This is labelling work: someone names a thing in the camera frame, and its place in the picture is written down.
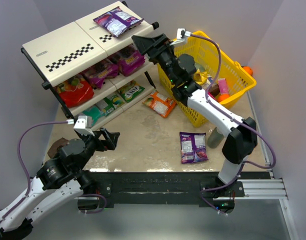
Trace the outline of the teal candy bag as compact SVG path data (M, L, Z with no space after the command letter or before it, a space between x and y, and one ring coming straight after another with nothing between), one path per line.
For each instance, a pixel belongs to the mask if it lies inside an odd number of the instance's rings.
M83 115L91 117L92 119L92 125L94 126L95 123L102 117L104 117L106 114L101 111L96 105L92 105L88 109L84 110L82 112Z

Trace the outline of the green fruit candy bag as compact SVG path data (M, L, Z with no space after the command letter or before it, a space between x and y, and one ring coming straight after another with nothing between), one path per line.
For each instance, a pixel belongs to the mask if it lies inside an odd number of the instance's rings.
M125 102L129 103L139 94L141 94L145 88L138 84L135 80L132 80L119 88L117 92L124 99Z

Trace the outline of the red fruit candy bag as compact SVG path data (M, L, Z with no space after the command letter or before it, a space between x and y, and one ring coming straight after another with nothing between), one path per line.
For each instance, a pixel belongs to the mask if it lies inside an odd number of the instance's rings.
M77 107L94 96L93 88L81 74L58 84L55 89L68 108Z

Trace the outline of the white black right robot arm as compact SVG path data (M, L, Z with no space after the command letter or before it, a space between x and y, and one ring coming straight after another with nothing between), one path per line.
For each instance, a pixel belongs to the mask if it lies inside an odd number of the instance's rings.
M197 71L193 56L186 53L176 56L175 42L165 34L152 38L133 35L131 38L141 55L147 55L150 62L160 65L173 85L171 92L175 99L203 115L225 137L222 148L225 160L217 178L223 186L231 185L258 144L255 120L232 113L210 97L193 79Z

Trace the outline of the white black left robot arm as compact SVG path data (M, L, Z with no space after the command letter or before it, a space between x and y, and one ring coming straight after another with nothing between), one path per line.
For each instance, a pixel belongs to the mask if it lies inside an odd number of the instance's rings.
M23 238L31 233L36 220L70 199L95 196L98 185L84 167L95 152L115 150L119 136L119 132L101 128L59 147L29 180L23 194L0 210L0 239Z

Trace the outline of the magenta grape candy bag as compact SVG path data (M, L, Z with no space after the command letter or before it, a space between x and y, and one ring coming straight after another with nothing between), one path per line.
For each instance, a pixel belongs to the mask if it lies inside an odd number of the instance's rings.
M145 57L140 54L133 44L115 52L108 59L116 64L119 72L126 77L132 75L145 63Z

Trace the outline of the green lime candy bag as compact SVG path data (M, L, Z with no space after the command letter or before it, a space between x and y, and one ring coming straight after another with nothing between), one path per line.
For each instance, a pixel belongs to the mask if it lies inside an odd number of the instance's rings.
M118 94L117 91L115 91L101 99L95 105L99 108L101 112L103 112L104 116L107 117L113 111L121 107L124 103L125 101L123 100L123 98Z

